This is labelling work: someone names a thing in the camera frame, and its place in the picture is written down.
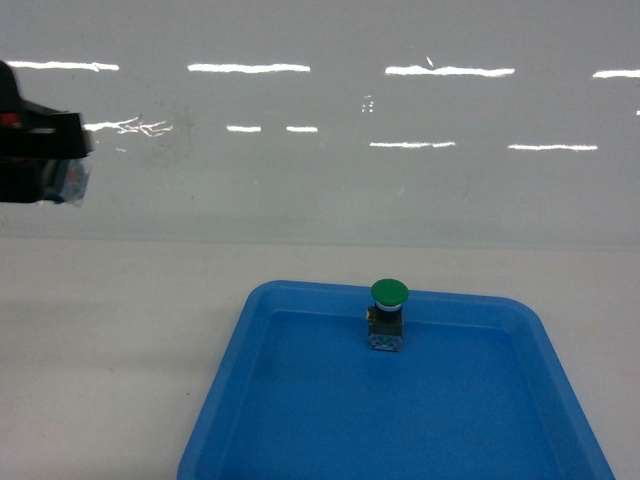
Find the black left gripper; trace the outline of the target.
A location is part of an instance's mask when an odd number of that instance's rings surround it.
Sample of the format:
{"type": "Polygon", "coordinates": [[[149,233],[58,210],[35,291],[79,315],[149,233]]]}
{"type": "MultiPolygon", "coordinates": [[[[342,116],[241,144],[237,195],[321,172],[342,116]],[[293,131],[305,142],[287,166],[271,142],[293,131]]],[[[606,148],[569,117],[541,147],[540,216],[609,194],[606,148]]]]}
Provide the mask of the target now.
{"type": "Polygon", "coordinates": [[[24,99],[12,68],[1,64],[1,201],[43,201],[48,160],[86,159],[91,133],[79,113],[59,111],[24,99]]]}

